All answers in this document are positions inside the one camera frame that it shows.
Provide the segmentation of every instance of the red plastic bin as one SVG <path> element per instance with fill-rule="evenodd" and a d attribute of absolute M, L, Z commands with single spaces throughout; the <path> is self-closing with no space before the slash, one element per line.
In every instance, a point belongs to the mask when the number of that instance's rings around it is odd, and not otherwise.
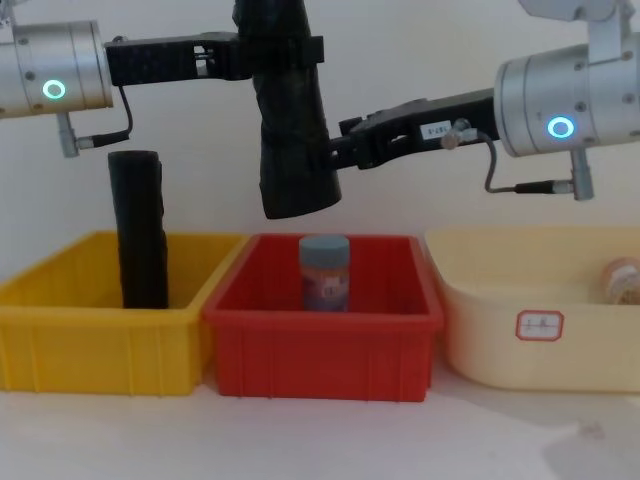
<path fill-rule="evenodd" d="M 254 237 L 209 299 L 222 395 L 421 402 L 442 328 L 415 238 L 350 236 L 348 313 L 305 312 L 302 235 Z"/>

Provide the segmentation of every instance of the sticker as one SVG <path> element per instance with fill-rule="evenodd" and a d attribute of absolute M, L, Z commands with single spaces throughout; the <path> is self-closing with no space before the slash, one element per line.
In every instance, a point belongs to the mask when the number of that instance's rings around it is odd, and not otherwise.
<path fill-rule="evenodd" d="M 523 342 L 555 342 L 562 338 L 563 329 L 562 313 L 525 310 L 518 315 L 516 337 Z"/>
<path fill-rule="evenodd" d="M 420 127 L 424 140 L 442 138 L 449 130 L 451 130 L 451 122 L 449 120 L 446 122 L 428 123 Z"/>

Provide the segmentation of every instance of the small round container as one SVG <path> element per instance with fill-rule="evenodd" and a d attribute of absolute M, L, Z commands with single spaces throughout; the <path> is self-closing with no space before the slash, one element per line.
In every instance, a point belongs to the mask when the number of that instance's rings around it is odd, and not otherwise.
<path fill-rule="evenodd" d="M 316 312 L 349 309 L 349 239 L 318 235 L 300 240 L 304 308 Z"/>
<path fill-rule="evenodd" d="M 640 305 L 640 260 L 619 258 L 602 274 L 607 302 L 612 305 Z"/>

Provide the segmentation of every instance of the white wall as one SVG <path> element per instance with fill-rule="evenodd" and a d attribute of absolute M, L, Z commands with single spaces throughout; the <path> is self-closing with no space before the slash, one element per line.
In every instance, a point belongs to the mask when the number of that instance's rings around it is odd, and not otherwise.
<path fill-rule="evenodd" d="M 232 7 L 232 0 L 32 0 L 18 17 L 95 18 L 108 40 L 234 30 Z M 505 60 L 586 41 L 584 25 L 529 18 L 517 0 L 307 0 L 307 8 L 313 32 L 326 41 L 320 76 L 332 135 L 345 118 L 487 88 Z M 639 145 L 593 151 L 597 200 L 588 204 L 485 194 L 488 157 L 477 146 L 344 172 L 338 206 L 268 222 L 258 191 L 260 117 L 249 82 L 146 86 L 128 94 L 133 140 L 115 149 L 160 152 L 168 230 L 419 234 L 449 224 L 630 224 L 640 217 Z M 188 121 L 173 115 L 178 110 Z M 73 118 L 82 135 L 125 122 L 121 108 Z M 106 150 L 62 158 L 52 117 L 1 122 L 0 144 L 0 276 L 90 230 L 113 227 Z M 500 152 L 497 183 L 569 175 L 566 155 L 515 160 Z"/>

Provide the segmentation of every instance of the table surface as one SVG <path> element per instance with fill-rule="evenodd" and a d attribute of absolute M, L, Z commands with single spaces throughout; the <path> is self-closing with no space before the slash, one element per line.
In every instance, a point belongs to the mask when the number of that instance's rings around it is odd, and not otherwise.
<path fill-rule="evenodd" d="M 11 480 L 637 480 L 640 397 L 435 371 L 424 404 L 0 395 Z"/>

